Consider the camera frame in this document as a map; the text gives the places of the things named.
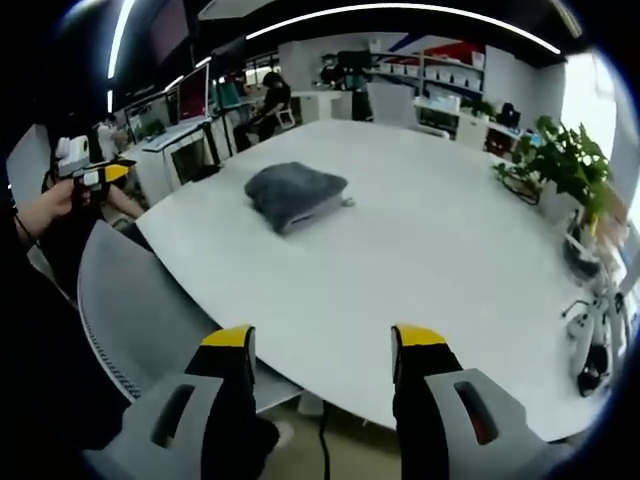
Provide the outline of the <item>person's left hand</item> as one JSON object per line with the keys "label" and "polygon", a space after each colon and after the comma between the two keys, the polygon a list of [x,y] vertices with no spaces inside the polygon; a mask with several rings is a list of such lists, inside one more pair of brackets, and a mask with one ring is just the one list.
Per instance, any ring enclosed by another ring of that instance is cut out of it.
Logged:
{"label": "person's left hand", "polygon": [[90,201],[90,191],[77,187],[73,180],[62,180],[42,193],[16,216],[16,223],[25,238],[37,239],[58,217],[68,214],[74,205],[84,206]]}

